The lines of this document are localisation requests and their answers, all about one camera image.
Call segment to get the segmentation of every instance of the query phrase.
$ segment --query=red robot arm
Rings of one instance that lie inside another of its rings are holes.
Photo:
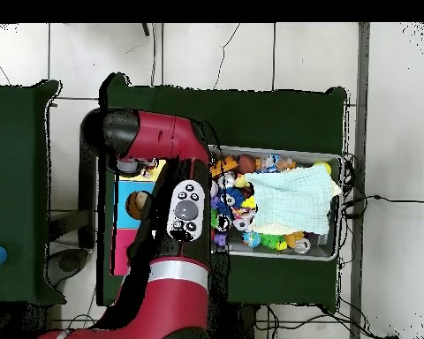
[[[210,154],[201,128],[180,117],[94,110],[81,136],[110,164],[116,160],[121,174],[138,173],[141,159],[167,162],[149,218],[128,249],[130,273],[115,304],[91,328],[50,331],[38,339],[208,339]]]

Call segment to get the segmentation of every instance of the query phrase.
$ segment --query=green toy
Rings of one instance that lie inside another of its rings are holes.
[[[261,244],[278,251],[287,248],[287,243],[282,235],[261,234]]]
[[[215,209],[210,209],[210,226],[214,229],[218,226],[218,213]]]

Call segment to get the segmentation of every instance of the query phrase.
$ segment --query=green tablecloth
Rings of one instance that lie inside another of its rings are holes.
[[[212,91],[129,87],[118,74],[109,85],[109,107],[209,121],[222,146],[341,154],[345,90],[327,93]],[[214,137],[208,132],[210,143]],[[111,232],[113,175],[107,176],[106,231]],[[106,236],[104,258],[110,257]],[[103,302],[110,305],[122,277],[103,264]],[[229,301],[256,304],[322,304],[334,311],[337,260],[329,262],[231,256]]]
[[[0,301],[63,303],[44,278],[47,152],[44,120],[59,83],[0,87]]]

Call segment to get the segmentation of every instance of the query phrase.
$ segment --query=gray plastic bin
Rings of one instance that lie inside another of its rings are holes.
[[[308,152],[292,152],[274,149],[244,148],[220,146],[223,156],[238,157],[241,154],[248,154],[253,157],[264,157],[268,154],[279,154],[280,156],[291,157],[299,166],[311,166],[315,162],[327,162],[331,166],[331,178],[342,187],[344,178],[344,162],[341,156],[336,154],[312,154]],[[209,150],[219,159],[220,150],[216,146],[209,146]],[[339,232],[341,228],[341,206],[342,194],[333,198],[329,212],[329,234],[328,236],[314,235],[309,238],[311,249],[307,253],[296,253],[293,249],[287,248],[284,251],[271,250],[263,245],[251,248],[242,243],[242,233],[238,230],[231,230],[229,236],[229,250],[231,255],[268,257],[279,259],[296,260],[318,260],[330,261],[336,258],[339,247]],[[223,248],[216,244],[211,245],[212,251],[222,251]]]

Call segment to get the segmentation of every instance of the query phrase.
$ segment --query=light blue cloth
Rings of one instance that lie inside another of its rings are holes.
[[[252,225],[283,224],[315,234],[329,232],[331,177],[324,165],[287,173],[248,173],[258,211]]]

